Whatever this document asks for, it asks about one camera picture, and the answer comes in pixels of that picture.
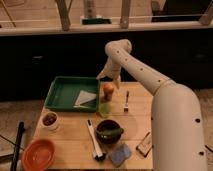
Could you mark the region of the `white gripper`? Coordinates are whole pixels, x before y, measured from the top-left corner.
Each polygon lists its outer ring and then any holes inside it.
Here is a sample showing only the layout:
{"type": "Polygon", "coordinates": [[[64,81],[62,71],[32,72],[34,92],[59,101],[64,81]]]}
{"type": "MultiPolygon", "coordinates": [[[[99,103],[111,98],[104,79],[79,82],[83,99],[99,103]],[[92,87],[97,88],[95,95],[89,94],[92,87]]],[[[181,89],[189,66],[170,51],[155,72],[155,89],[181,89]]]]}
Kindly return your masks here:
{"type": "Polygon", "coordinates": [[[120,77],[121,72],[121,66],[117,64],[115,61],[113,61],[111,58],[107,59],[107,62],[105,64],[105,70],[102,70],[98,76],[96,77],[97,80],[100,80],[105,77],[109,77],[113,80],[113,83],[117,89],[120,89],[120,77]]]}

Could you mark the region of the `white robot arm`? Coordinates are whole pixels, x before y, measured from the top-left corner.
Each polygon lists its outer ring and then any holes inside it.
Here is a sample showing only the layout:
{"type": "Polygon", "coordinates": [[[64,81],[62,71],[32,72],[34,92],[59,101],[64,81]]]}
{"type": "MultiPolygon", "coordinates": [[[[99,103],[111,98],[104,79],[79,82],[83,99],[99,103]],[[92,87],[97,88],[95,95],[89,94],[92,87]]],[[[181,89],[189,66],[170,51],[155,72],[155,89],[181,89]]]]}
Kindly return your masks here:
{"type": "Polygon", "coordinates": [[[151,68],[131,55],[127,39],[105,45],[107,62],[98,74],[120,84],[126,70],[153,96],[151,135],[154,171],[207,171],[201,106],[187,86],[151,68]]]}

